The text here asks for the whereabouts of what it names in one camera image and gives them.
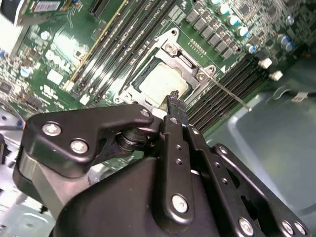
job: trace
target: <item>green circuit board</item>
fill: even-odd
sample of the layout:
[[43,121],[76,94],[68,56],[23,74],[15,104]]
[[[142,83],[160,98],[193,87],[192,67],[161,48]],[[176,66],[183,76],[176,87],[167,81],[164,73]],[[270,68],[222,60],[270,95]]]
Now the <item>green circuit board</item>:
[[[179,32],[176,43],[199,66],[215,68],[217,81],[248,53],[248,44],[285,70],[296,60],[295,49],[282,49],[278,35],[289,35],[296,48],[315,36],[315,12],[303,1],[291,6],[283,0],[222,3],[230,7],[227,14],[208,0],[63,1],[47,22],[29,27],[16,55],[0,59],[0,80],[9,88],[0,89],[0,98],[25,118],[126,103],[116,98],[126,75],[145,58],[141,52],[172,29]],[[239,17],[237,25],[227,24],[231,15]],[[289,15],[295,19],[292,26],[286,24]],[[241,26],[248,29],[244,37],[238,35]],[[206,28],[219,36],[224,50],[210,43]],[[213,86],[209,80],[196,94],[188,87],[184,94],[193,95],[188,109]]]

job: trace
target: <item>white label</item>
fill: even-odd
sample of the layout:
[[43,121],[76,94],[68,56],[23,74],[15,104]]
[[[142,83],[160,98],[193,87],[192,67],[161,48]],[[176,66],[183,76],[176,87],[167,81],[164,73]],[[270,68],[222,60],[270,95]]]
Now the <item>white label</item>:
[[55,11],[58,9],[60,1],[39,1],[34,12]]
[[47,75],[47,79],[51,80],[53,83],[59,85],[61,83],[61,81],[63,80],[63,76],[60,75],[58,72],[56,72],[55,70],[50,70],[50,72]]
[[297,95],[291,100],[295,103],[300,103],[307,98],[308,92],[298,92]]

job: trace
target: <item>ram slot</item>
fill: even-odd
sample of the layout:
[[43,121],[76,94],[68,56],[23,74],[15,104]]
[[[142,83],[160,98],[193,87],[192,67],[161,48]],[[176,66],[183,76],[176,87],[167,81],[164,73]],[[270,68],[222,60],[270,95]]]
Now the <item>ram slot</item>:
[[113,25],[110,26],[109,32],[107,33],[108,37],[104,36],[103,39],[99,42],[99,45],[96,47],[95,51],[91,53],[86,63],[81,67],[81,69],[78,71],[76,76],[73,78],[72,82],[76,83],[79,81],[79,84],[76,86],[76,88],[73,91],[73,94],[78,96],[88,85],[88,83],[91,81],[91,78],[93,77],[95,71],[100,67],[103,63],[103,60],[105,58],[105,54],[109,53],[111,51],[111,47],[113,47],[113,44],[119,39],[119,37],[116,35],[116,26],[119,22],[123,22],[123,25],[120,27],[120,34],[121,32],[125,30],[125,27],[129,22],[132,22],[136,15],[136,13],[128,16],[129,14],[129,8],[126,8],[125,11],[120,15],[120,17],[115,19],[115,22]]
[[149,34],[154,31],[157,26],[160,26],[160,22],[163,20],[163,18],[169,13],[169,11],[173,8],[173,6],[176,4],[176,0],[165,0],[161,6],[157,7],[157,11],[154,12],[153,16],[159,12],[158,16],[156,18],[153,18],[153,16],[150,16],[146,20],[146,27],[149,26],[149,28],[142,28],[141,31],[145,32],[142,34],[140,39],[131,47],[127,48],[125,51],[121,53],[121,55],[118,58],[123,57],[123,60],[119,63],[117,68],[113,71],[110,79],[108,80],[108,83],[102,86],[102,88],[99,90],[97,95],[94,98],[94,102],[98,103],[102,96],[107,92],[107,90],[111,87],[114,80],[117,78],[117,76],[121,73],[122,69],[128,64],[128,62],[132,59],[135,52],[138,52],[140,49],[142,49],[144,43],[146,41],[151,41],[148,39]]
[[[141,3],[142,7],[139,8],[137,10],[137,12],[135,12],[133,14],[133,17],[138,17],[138,15],[144,11],[146,8],[148,8],[148,4],[150,2],[152,2],[153,0],[147,0],[146,3],[145,0],[143,1],[143,3]],[[152,12],[152,10],[154,9],[155,6],[157,6],[159,4],[159,0],[156,0],[155,4],[151,4],[150,8],[147,10],[146,14],[150,14]],[[107,49],[104,51],[104,53],[102,54],[101,58],[98,60],[99,64],[96,64],[96,66],[94,67],[94,69],[92,69],[91,71],[94,72],[96,71],[97,68],[100,68],[103,64],[107,64],[106,67],[103,69],[103,73],[104,71],[108,71],[111,66],[113,65],[113,63],[115,62],[115,60],[117,59],[117,56],[125,49],[125,45],[129,44],[130,41],[132,40],[132,37],[126,38],[124,39],[124,41],[122,41],[121,43],[121,48],[119,50],[116,51],[116,54],[111,55],[111,53],[113,52],[113,50],[115,49],[115,47],[117,46],[116,43],[119,43],[119,40],[123,38],[124,34],[126,34],[126,30],[130,29],[131,27],[135,28],[135,29],[139,29],[141,27],[141,25],[143,24],[143,21],[141,22],[137,22],[136,19],[132,19],[132,20],[128,20],[126,22],[127,26],[124,26],[121,31],[119,32],[118,36],[115,38],[115,40],[110,44],[109,47],[107,47]],[[93,76],[93,73],[88,74],[86,77],[91,78]],[[103,80],[103,76],[99,76],[99,79],[96,79],[91,86],[88,88],[88,92],[93,92],[98,85],[102,82]]]
[[131,3],[132,1],[127,1],[127,0],[123,0],[122,4],[119,6],[118,10],[116,11],[116,13],[113,15],[113,17],[109,20],[109,22],[107,23],[105,29],[102,31],[102,33],[100,34],[100,37],[96,40],[96,42],[94,43],[94,45],[92,46],[92,48],[90,49],[88,55],[84,58],[82,64],[78,67],[78,69],[76,70],[76,72],[73,74],[73,76],[71,77],[71,79],[69,80],[68,83],[66,83],[64,85],[64,89],[67,88],[69,83],[77,83],[82,74],[85,72],[86,68],[88,67],[89,63],[91,61],[93,61],[94,57],[98,54],[98,52],[100,51],[102,45],[104,42],[106,42],[106,35],[108,35],[112,30],[114,30],[115,28],[113,27],[113,24],[120,18],[122,18],[128,9],[128,5]]
[[[244,99],[268,77],[257,61],[250,56],[242,59],[221,80],[221,83],[232,93]],[[190,124],[201,131],[206,131],[237,105],[237,101],[217,87],[211,88],[188,111]]]

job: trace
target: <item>chip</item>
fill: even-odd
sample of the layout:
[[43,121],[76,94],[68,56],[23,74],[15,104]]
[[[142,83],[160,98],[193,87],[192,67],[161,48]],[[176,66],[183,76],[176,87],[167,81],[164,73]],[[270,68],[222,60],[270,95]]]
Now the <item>chip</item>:
[[242,6],[239,11],[243,14],[246,15],[249,12],[250,8],[248,7],[247,4],[245,4],[244,6]]
[[230,43],[229,47],[230,48],[234,48],[236,45],[237,45],[236,42],[233,41],[233,42]]
[[229,59],[233,55],[233,50],[231,48],[228,48],[222,55],[223,58]]
[[259,43],[259,38],[254,36],[251,41],[250,41],[253,45],[257,45]]
[[223,27],[219,27],[219,28],[217,28],[217,30],[216,30],[216,33],[221,33],[221,32],[223,32],[224,31],[224,28]]
[[217,20],[213,19],[213,20],[211,20],[211,22],[209,24],[210,24],[210,26],[214,26],[216,23],[217,23]]
[[205,28],[206,21],[203,18],[198,19],[198,21],[194,24],[194,29],[197,31],[201,31]]
[[9,94],[11,89],[12,86],[4,81],[0,85],[0,91],[4,92],[5,94]]
[[230,36],[228,34],[224,35],[223,37],[223,41],[227,41],[230,38]]
[[196,10],[192,10],[186,17],[186,20],[189,23],[194,23],[198,18],[198,12]]
[[262,36],[264,36],[264,32],[263,31],[261,31],[259,34],[258,34],[258,37],[260,38],[260,37],[262,37]]
[[220,40],[221,38],[217,35],[214,34],[208,41],[209,44],[211,44],[212,46],[215,46],[217,44],[217,42]]
[[270,47],[273,44],[273,41],[270,39],[266,42],[266,46]]
[[201,35],[203,36],[204,39],[207,39],[208,37],[210,37],[212,32],[213,30],[209,26],[207,26]]
[[274,14],[276,14],[276,12],[277,12],[277,9],[276,9],[275,6],[271,6],[271,7],[268,9],[268,11],[267,11],[267,13],[269,14],[269,16],[274,16]]
[[228,47],[227,44],[226,44],[224,41],[222,41],[222,42],[220,42],[220,43],[216,46],[215,49],[216,49],[219,53],[222,53],[227,47]]

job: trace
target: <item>electrolytic capacitor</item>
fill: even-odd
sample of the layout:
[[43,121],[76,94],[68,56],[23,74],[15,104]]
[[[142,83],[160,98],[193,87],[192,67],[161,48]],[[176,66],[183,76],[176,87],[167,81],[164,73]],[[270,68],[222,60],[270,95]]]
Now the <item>electrolytic capacitor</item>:
[[289,42],[286,45],[282,45],[282,48],[287,52],[291,52],[295,48],[295,44],[293,42]]
[[254,53],[256,51],[256,47],[249,44],[249,43],[246,45],[246,49],[247,49],[248,53]]
[[239,26],[236,33],[240,37],[246,37],[248,35],[248,28],[245,26]]
[[218,13],[221,14],[221,15],[226,15],[229,13],[229,6],[224,3],[224,4],[220,4],[217,8],[218,10]]
[[279,34],[277,36],[277,42],[282,45],[287,45],[289,42],[291,42],[291,39],[289,36],[286,36],[284,34]]
[[231,15],[227,18],[227,24],[230,26],[235,26],[239,23],[239,17]]
[[211,4],[220,4],[221,0],[210,0]]

